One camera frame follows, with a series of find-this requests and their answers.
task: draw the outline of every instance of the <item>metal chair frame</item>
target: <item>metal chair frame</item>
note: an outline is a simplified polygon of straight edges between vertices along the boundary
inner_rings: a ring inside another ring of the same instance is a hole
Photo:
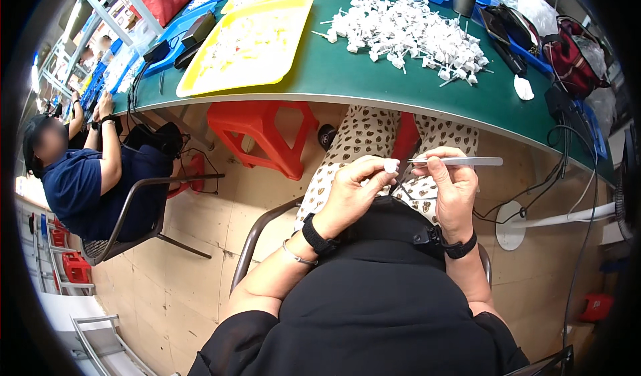
[[[256,244],[258,243],[258,238],[263,232],[263,229],[269,222],[276,219],[283,213],[292,210],[293,208],[300,207],[303,197],[298,197],[291,200],[286,204],[282,204],[273,210],[265,212],[261,215],[256,223],[249,230],[249,234],[245,239],[245,245],[243,245],[242,252],[240,253],[240,259],[236,265],[236,271],[234,272],[234,278],[231,281],[231,289],[229,294],[234,291],[234,288],[240,283],[240,281],[247,275],[249,270],[249,264],[251,263],[252,256],[254,255],[254,250],[256,249]],[[483,264],[483,270],[485,270],[485,277],[487,282],[490,283],[490,288],[492,288],[492,263],[490,262],[490,256],[485,251],[485,247],[480,243],[477,243],[479,246],[479,256],[481,257],[481,263]]]
[[[177,247],[180,247],[186,251],[193,252],[194,254],[200,255],[209,260],[212,259],[211,255],[205,254],[204,252],[198,251],[196,249],[193,249],[192,247],[189,247],[185,244],[177,242],[176,240],[170,237],[167,237],[161,233],[163,224],[164,224],[164,218],[165,218],[165,206],[162,206],[162,208],[160,209],[158,214],[158,220],[156,221],[154,228],[152,228],[152,230],[149,231],[149,233],[147,233],[143,237],[133,242],[128,242],[128,243],[118,243],[117,238],[123,227],[124,220],[127,216],[127,212],[129,212],[129,207],[132,204],[133,196],[140,190],[141,187],[151,186],[156,184],[169,185],[172,182],[189,182],[194,180],[222,179],[223,177],[225,177],[224,173],[218,173],[218,174],[196,175],[196,176],[189,176],[189,177],[156,177],[153,179],[138,180],[129,190],[129,194],[127,195],[127,199],[124,202],[123,209],[121,210],[120,215],[118,216],[118,220],[116,221],[116,226],[114,227],[114,230],[112,231],[112,235],[109,237],[109,240],[107,240],[107,243],[104,249],[102,250],[102,252],[97,256],[91,256],[88,250],[93,249],[91,245],[100,244],[104,240],[82,241],[82,245],[81,245],[82,256],[91,266],[94,267],[98,265],[100,262],[111,259],[116,255],[119,255],[127,250],[132,249],[133,247],[135,247],[140,243],[143,243],[151,238],[157,237],[165,242],[176,245]]]

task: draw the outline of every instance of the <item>chair leg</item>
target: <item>chair leg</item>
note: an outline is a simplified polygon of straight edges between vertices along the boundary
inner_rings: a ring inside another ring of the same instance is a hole
[[[183,250],[186,250],[186,251],[189,251],[189,252],[193,252],[194,254],[200,255],[200,256],[202,256],[204,258],[207,258],[208,260],[212,259],[212,256],[210,254],[205,254],[204,252],[200,252],[200,251],[198,251],[196,249],[193,249],[192,247],[189,247],[189,246],[187,246],[185,244],[179,243],[176,240],[174,240],[173,238],[167,237],[162,233],[158,233],[157,237],[160,238],[161,240],[165,241],[165,242],[168,242],[170,244],[176,245],[177,247],[180,247]]]

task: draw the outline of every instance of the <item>green workbench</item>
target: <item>green workbench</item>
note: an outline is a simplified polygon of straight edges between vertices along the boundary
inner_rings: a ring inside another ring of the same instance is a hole
[[[382,57],[378,62],[372,62],[366,49],[359,50],[357,54],[348,52],[346,38],[339,38],[338,42],[330,44],[325,38],[310,32],[326,32],[330,25],[319,22],[331,20],[340,7],[344,10],[349,8],[349,2],[314,0],[292,68],[279,83],[179,98],[176,96],[176,87],[184,70],[171,68],[164,72],[162,95],[159,94],[160,74],[140,81],[138,111],[159,109],[162,116],[169,111],[161,108],[224,100],[363,104],[446,118],[496,132],[537,148],[552,150],[547,146],[546,135],[555,123],[548,114],[544,98],[551,81],[534,68],[528,68],[526,78],[532,85],[535,98],[520,100],[514,91],[514,75],[489,45],[484,28],[470,20],[468,33],[481,39],[479,45],[490,60],[486,68],[494,71],[494,74],[478,73],[478,84],[474,87],[464,81],[455,81],[439,88],[442,80],[437,76],[437,71],[422,68],[421,60],[406,57],[405,75]],[[222,1],[216,5],[217,19],[220,19],[219,11],[224,4],[225,1]],[[430,3],[430,8],[446,17],[457,16],[450,8],[433,3]],[[116,113],[124,112],[126,94],[116,94],[114,100]],[[576,138],[571,157],[576,164],[592,169],[592,160],[582,151]],[[613,181],[611,159],[599,162],[598,174],[605,180]]]

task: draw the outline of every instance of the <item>wooden floor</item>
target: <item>wooden floor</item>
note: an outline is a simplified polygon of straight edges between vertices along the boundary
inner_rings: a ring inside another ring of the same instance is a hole
[[[346,112],[346,106],[337,104],[312,103],[310,107],[321,124],[338,125]],[[206,109],[207,105],[191,106],[187,122],[202,122]],[[297,126],[292,119],[296,117],[282,112],[276,123],[291,139]],[[101,305],[108,314],[120,316],[120,333],[125,342],[159,375],[187,374],[196,351],[218,325],[249,229],[267,210],[301,196],[324,156],[316,135],[309,135],[302,157],[305,174],[300,181],[292,181],[275,170],[243,167],[221,144],[208,154],[217,170],[226,174],[220,180],[220,194],[195,195],[188,190],[169,200],[164,233],[209,253],[212,259],[150,240],[92,270]],[[481,132],[478,155],[504,158],[502,167],[477,169],[480,192],[476,207],[480,212],[534,184],[534,163],[539,163],[541,172],[547,174],[557,161],[535,148],[488,132]],[[528,217],[567,212],[581,196],[588,179],[589,174],[583,174],[560,183],[532,206]],[[215,180],[210,180],[205,190],[213,191],[215,185]],[[591,192],[579,210],[591,207]],[[602,183],[599,193],[601,203],[605,203],[606,188]],[[524,195],[518,201],[527,204],[532,199],[533,196]],[[294,214],[286,213],[265,228],[253,266],[291,235]],[[593,228],[574,295],[573,313],[580,310],[581,297],[596,279],[596,244],[601,241],[603,224]],[[523,244],[515,251],[501,249],[492,223],[475,219],[474,227],[492,259],[496,308],[525,354],[532,361],[540,359],[562,330],[565,299],[587,224],[528,229]]]

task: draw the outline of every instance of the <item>black power adapter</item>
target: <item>black power adapter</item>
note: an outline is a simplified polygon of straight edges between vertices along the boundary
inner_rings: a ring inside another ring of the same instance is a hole
[[[145,52],[144,55],[142,55],[142,58],[145,60],[145,62],[152,64],[156,63],[159,60],[165,59],[168,53],[169,42],[167,40],[162,40],[161,42],[149,48],[149,50]]]

